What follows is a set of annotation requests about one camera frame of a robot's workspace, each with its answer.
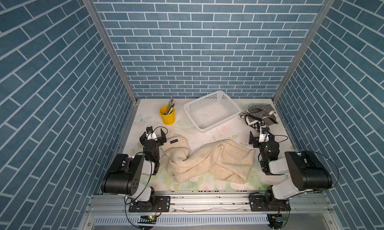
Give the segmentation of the beige knitted scarf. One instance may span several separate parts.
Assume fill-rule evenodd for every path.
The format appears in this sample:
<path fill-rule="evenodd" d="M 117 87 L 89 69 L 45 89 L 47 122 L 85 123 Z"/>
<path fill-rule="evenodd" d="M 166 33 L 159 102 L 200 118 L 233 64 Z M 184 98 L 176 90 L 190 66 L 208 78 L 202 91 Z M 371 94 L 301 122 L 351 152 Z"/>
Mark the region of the beige knitted scarf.
<path fill-rule="evenodd" d="M 187 138 L 174 135 L 162 146 L 160 165 L 176 183 L 209 172 L 219 181 L 245 184 L 254 166 L 255 150 L 233 140 L 221 140 L 191 151 Z"/>

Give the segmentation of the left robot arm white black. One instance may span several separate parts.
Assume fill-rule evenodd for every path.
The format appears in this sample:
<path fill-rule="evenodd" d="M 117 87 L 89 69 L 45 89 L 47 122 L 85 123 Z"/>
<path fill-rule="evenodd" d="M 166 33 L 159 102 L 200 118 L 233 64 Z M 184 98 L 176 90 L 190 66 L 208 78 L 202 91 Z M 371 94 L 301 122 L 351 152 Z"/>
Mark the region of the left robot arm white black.
<path fill-rule="evenodd" d="M 155 190 L 149 184 L 141 184 L 142 175 L 152 177 L 160 167 L 160 149 L 167 142 L 166 133 L 161 127 L 160 136 L 156 136 L 153 127 L 147 127 L 140 136 L 143 151 L 129 156 L 117 154 L 107 170 L 101 191 L 106 194 L 124 195 L 131 199 L 131 204 L 152 208 L 155 206 Z"/>

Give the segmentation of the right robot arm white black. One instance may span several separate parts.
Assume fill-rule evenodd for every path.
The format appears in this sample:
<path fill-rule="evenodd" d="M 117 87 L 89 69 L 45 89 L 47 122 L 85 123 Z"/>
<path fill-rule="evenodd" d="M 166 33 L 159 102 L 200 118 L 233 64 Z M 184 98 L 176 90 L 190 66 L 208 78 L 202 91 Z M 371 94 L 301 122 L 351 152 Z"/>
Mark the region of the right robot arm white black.
<path fill-rule="evenodd" d="M 265 131 L 259 137 L 250 132 L 249 144 L 260 150 L 258 161 L 262 172 L 269 176 L 289 174 L 283 182 L 271 185 L 265 193 L 266 202 L 282 202 L 302 193 L 330 189 L 333 180 L 330 173 L 317 158 L 315 152 L 284 152 L 279 158 L 280 143 L 275 135 Z"/>

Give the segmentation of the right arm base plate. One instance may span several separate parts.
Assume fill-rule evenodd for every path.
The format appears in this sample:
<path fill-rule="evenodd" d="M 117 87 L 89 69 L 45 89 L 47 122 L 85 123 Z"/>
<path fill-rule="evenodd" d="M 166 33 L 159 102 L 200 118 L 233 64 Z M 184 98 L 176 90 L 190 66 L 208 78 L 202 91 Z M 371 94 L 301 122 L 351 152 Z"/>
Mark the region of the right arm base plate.
<path fill-rule="evenodd" d="M 261 193 L 254 193 L 248 196 L 250 208 L 252 212 L 279 212 L 291 210 L 289 200 L 278 200 L 273 195 L 267 193 L 267 195 L 262 195 Z"/>

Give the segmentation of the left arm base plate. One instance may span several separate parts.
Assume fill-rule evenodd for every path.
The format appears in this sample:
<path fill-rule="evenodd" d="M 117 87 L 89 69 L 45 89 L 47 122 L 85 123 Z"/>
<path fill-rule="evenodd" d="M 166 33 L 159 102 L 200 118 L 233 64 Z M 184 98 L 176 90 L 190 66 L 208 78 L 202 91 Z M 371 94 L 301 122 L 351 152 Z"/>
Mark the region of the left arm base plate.
<path fill-rule="evenodd" d="M 170 196 L 152 196 L 146 202 L 136 201 L 129 204 L 129 213 L 169 212 L 171 204 Z"/>

